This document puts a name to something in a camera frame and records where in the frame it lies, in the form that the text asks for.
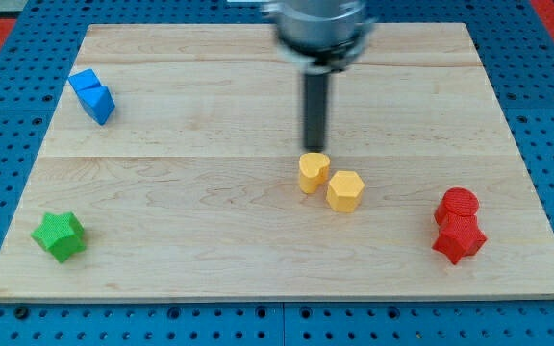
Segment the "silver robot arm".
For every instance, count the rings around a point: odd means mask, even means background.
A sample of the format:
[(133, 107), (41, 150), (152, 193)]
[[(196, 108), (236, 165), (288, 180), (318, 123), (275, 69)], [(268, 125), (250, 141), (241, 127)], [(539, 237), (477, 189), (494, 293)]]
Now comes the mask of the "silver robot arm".
[(367, 47), (375, 19), (361, 0), (275, 0), (262, 5), (277, 48), (301, 72), (339, 73)]

